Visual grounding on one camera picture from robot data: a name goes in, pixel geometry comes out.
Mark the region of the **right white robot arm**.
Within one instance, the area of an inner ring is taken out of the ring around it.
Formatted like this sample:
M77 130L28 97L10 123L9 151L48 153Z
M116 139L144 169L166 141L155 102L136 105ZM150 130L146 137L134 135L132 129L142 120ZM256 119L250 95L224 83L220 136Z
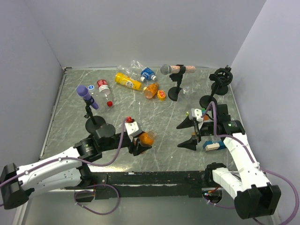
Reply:
M279 186L272 185L260 169L248 143L246 131L239 120L231 120L227 105L210 102L207 108L213 120L204 121L206 112L192 108L176 128L193 127L191 138L178 144L179 148L196 150L203 136L222 139L230 152L239 177L235 177L222 163L207 165L205 183L214 187L219 184L234 200L234 208L242 219L273 215L281 197Z

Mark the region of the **clear bottle green-print white cap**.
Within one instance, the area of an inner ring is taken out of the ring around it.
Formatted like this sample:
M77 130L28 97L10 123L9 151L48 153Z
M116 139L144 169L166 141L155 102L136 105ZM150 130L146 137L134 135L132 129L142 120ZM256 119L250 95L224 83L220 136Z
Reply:
M189 88L189 86L186 86L182 90L183 90L183 94L188 94L190 91L190 88Z

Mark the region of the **small red bottle cap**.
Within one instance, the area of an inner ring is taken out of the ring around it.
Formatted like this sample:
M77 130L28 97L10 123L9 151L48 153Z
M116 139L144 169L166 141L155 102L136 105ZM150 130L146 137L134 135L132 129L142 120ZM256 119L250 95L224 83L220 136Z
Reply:
M111 107L112 105L113 105L112 101L108 101L108 102L107 102L107 106L108 106L108 107Z

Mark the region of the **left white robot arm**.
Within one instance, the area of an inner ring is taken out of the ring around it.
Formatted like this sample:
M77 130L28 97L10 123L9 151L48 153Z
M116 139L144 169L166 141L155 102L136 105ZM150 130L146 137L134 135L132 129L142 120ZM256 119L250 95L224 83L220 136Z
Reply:
M23 166L8 164L0 176L1 206L14 209L38 194L58 188L88 188L93 177L87 166L97 166L95 161L104 151L128 148L130 154L137 156L152 147L155 136L153 132L142 131L137 122L123 123L119 134L106 123L53 157Z

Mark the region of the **orange bottle red cap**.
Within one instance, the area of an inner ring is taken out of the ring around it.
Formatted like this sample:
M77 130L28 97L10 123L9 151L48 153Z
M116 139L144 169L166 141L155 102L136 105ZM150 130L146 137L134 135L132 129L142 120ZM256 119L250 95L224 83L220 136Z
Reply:
M139 140L142 146L152 146L155 139L156 139L157 133L152 131L144 132L139 135Z

